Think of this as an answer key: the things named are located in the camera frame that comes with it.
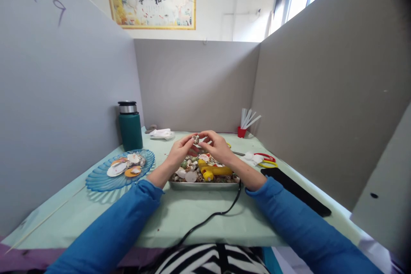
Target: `scalloped glass plate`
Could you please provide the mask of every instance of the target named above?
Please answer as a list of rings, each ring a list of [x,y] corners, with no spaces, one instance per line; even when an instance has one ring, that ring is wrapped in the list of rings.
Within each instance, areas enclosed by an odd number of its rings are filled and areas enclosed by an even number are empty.
[[[111,166],[112,162],[118,160],[119,158],[127,157],[128,154],[132,153],[138,153],[146,159],[146,164],[143,168],[141,168],[141,173],[138,176],[129,178],[126,177],[124,173],[122,173],[117,177],[111,178],[107,175],[107,170]],[[113,157],[112,159],[109,159],[108,161],[104,162],[96,169],[94,169],[86,179],[86,186],[88,189],[98,192],[113,191],[116,189],[120,189],[122,187],[132,184],[133,182],[138,181],[143,176],[145,176],[153,166],[154,160],[154,153],[150,150],[142,149],[124,152],[123,154],[120,154],[116,157]]]

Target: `striped shirt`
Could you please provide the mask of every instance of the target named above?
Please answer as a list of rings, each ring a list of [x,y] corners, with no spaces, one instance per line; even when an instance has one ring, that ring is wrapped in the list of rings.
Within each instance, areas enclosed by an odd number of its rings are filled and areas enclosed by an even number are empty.
[[[171,254],[156,274],[258,273],[269,274],[261,259],[247,247],[227,244],[198,244]]]

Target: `light green tablecloth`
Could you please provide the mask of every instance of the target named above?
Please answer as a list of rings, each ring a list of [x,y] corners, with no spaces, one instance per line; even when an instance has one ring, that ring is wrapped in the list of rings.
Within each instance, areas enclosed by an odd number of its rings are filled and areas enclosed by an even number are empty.
[[[186,134],[188,133],[176,132],[176,138],[169,141],[151,140],[148,135],[143,134],[144,148],[155,154],[155,166],[160,165],[165,160],[173,142]],[[253,136],[241,139],[236,134],[221,135],[232,145],[233,151],[271,154]],[[17,228],[2,243],[9,246],[14,245],[38,226],[50,213],[69,200],[16,248],[68,247],[101,213],[127,191],[127,188],[123,188],[108,193],[94,193],[83,188],[86,177],[94,168],[121,153],[123,153],[122,147],[115,149],[61,189],[33,211],[27,217],[26,223]],[[277,160],[277,163],[284,173],[331,209],[332,216],[326,218],[326,221],[355,245],[358,245],[362,231],[349,220],[350,213],[286,163],[281,160]],[[166,184],[164,191],[166,194],[161,199],[160,208],[146,223],[136,246],[168,247],[176,244],[189,229],[205,220],[211,213],[227,210],[236,195],[236,191],[175,191],[170,189],[168,184]],[[249,247],[286,245],[244,190],[229,214],[214,217],[205,226],[190,235],[185,243],[203,242],[226,242]]]

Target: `scissors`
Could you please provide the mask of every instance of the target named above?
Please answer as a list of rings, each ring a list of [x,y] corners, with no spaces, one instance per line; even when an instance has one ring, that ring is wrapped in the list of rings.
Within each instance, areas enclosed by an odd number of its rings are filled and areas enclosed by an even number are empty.
[[[234,152],[234,151],[233,151],[233,153],[237,154],[239,156],[244,156],[245,155],[244,153],[239,153],[239,152]],[[264,154],[264,153],[254,153],[254,154],[264,156],[264,160],[262,161],[262,163],[258,164],[259,166],[261,166],[263,168],[278,168],[278,165],[275,161],[275,158],[272,157],[271,155]]]

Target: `green water bottle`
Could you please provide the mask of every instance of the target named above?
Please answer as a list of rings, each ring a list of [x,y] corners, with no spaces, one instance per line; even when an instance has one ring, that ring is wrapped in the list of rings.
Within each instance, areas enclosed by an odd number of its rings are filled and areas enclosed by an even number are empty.
[[[143,138],[141,136],[140,115],[134,101],[119,102],[119,122],[121,139],[125,151],[143,148]]]

